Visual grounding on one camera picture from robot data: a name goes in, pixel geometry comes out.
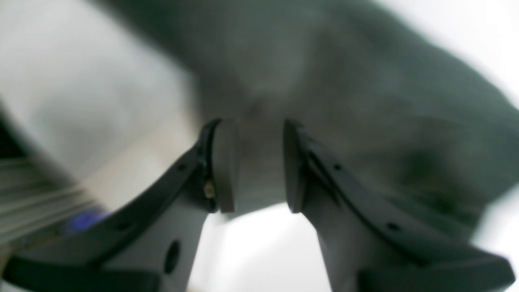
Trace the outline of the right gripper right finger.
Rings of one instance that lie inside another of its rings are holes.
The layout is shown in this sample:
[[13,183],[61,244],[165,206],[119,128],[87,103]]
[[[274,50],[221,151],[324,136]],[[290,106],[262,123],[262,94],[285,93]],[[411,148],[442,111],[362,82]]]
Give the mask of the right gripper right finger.
[[503,292],[507,259],[449,237],[362,185],[304,126],[283,126],[287,204],[317,232],[334,292]]

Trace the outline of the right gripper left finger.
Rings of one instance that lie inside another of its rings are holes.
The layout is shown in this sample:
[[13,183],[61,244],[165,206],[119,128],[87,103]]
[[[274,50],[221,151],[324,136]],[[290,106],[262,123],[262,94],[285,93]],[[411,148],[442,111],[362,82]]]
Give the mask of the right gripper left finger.
[[236,210],[237,125],[215,119],[153,185],[101,222],[19,253],[15,292],[183,292],[209,214]]

